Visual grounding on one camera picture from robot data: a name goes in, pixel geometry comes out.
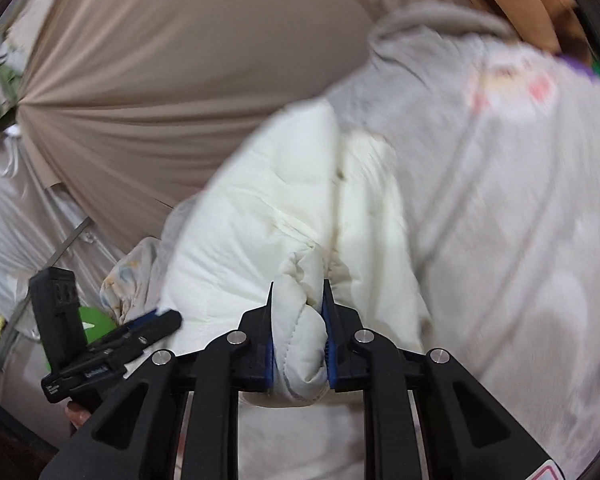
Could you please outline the person's left hand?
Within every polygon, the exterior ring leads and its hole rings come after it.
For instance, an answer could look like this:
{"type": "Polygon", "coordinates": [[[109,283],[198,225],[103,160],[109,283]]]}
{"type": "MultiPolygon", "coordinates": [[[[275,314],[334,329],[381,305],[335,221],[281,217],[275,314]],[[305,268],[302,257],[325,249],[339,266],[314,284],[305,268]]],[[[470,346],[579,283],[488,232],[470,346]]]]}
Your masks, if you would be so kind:
{"type": "Polygon", "coordinates": [[[70,401],[65,406],[65,415],[74,428],[80,429],[91,418],[92,413],[76,402],[70,401]]]}

